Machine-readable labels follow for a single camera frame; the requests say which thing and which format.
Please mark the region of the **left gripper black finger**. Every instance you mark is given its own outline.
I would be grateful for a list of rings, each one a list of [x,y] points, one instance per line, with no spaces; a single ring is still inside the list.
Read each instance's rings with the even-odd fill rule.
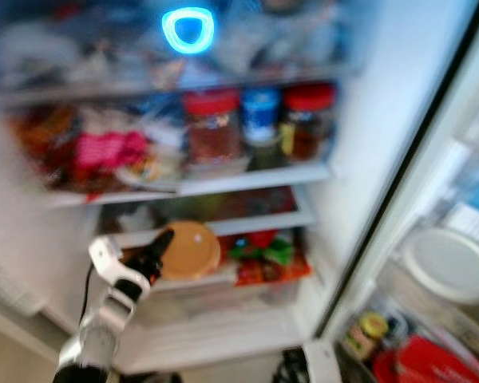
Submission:
[[[163,269],[163,256],[174,240],[173,229],[165,229],[145,248],[145,273],[148,276],[160,276]]]

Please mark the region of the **beige round bowl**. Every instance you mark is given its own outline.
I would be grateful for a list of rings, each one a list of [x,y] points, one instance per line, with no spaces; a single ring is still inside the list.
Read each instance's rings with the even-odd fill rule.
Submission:
[[[165,226],[173,238],[162,256],[162,278],[191,281],[214,273],[221,263],[221,247],[212,229],[195,220],[177,220]]]

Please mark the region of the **clear fridge drawer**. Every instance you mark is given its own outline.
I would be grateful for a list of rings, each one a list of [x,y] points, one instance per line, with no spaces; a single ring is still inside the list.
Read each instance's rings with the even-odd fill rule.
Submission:
[[[193,220],[226,236],[306,227],[317,219],[304,189],[283,186],[108,204],[97,211],[94,233],[112,235],[127,246],[148,243],[177,220]]]

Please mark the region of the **white fridge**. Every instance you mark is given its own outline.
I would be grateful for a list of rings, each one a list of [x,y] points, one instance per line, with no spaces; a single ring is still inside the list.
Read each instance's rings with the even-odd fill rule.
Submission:
[[[89,244],[97,211],[118,202],[293,186],[307,193],[317,215],[301,227],[313,273],[288,283],[236,285],[236,267],[221,259],[214,273],[191,281],[160,278],[138,302],[124,329],[113,371],[184,383],[263,383],[286,351],[320,335],[338,317],[338,300],[351,292],[354,271],[367,262],[358,247],[395,185],[441,84],[455,73],[457,55],[479,30],[479,0],[355,0],[361,5],[346,64],[300,79],[239,81],[217,86],[0,89],[0,299],[27,318],[27,335],[45,364],[57,360],[84,310],[109,284],[93,269]],[[283,89],[315,83],[337,88],[334,127],[318,160],[250,169],[243,139],[242,94],[247,88]],[[236,88],[244,154],[233,163],[192,165],[182,95]],[[14,137],[7,118],[22,109],[72,106],[68,179],[47,188]],[[280,102],[277,128],[283,116]],[[138,131],[147,156],[117,169],[74,164],[83,132]]]

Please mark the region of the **red and green food package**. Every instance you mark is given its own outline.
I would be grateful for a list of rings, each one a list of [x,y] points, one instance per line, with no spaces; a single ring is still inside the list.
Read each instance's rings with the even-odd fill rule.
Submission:
[[[236,267],[236,285],[288,283],[311,276],[307,241],[301,227],[219,237],[222,260]]]

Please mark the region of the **pink food package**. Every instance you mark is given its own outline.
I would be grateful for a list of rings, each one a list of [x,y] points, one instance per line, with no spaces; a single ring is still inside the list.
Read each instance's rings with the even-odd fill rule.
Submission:
[[[148,139],[138,131],[83,132],[77,139],[74,164],[82,169],[117,169],[147,156]]]

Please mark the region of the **wide red lid jar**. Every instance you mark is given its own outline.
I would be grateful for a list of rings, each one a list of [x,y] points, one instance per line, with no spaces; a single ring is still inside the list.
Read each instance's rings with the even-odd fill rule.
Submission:
[[[197,167],[222,165],[244,154],[237,109],[240,91],[218,88],[182,95],[189,163]]]

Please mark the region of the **red brown food package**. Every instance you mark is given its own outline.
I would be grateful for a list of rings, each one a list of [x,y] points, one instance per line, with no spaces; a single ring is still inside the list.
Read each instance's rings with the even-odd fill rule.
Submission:
[[[19,110],[7,118],[14,137],[47,188],[57,189],[68,179],[75,114],[72,106],[40,106]]]

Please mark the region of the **blue lid jar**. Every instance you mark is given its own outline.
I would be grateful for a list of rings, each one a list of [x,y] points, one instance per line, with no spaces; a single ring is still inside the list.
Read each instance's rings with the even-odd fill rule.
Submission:
[[[242,94],[243,139],[251,153],[250,169],[278,168],[281,160],[279,107],[276,87],[244,89]]]

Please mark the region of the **red lid jar yellow label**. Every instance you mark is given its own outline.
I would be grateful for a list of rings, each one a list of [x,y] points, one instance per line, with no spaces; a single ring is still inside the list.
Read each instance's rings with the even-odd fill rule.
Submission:
[[[290,163],[308,163],[323,155],[334,127],[336,101],[337,88],[330,83],[283,89],[279,131],[281,151]]]

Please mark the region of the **clear bagged food pile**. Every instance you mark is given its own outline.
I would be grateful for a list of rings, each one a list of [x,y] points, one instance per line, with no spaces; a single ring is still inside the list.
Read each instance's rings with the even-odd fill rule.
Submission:
[[[165,12],[206,7],[211,47],[183,55]],[[355,0],[0,0],[0,90],[144,86],[181,89],[300,79],[346,64]]]

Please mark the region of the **red container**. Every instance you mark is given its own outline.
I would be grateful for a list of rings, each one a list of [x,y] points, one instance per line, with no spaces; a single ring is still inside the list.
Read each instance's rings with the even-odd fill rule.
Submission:
[[[416,335],[379,353],[371,371],[377,383],[479,383],[479,373],[465,362]]]

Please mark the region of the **white round lid container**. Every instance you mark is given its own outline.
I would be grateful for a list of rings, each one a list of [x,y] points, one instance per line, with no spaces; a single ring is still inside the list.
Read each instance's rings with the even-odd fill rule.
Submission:
[[[402,262],[433,294],[458,304],[479,304],[479,244],[440,227],[405,238]]]

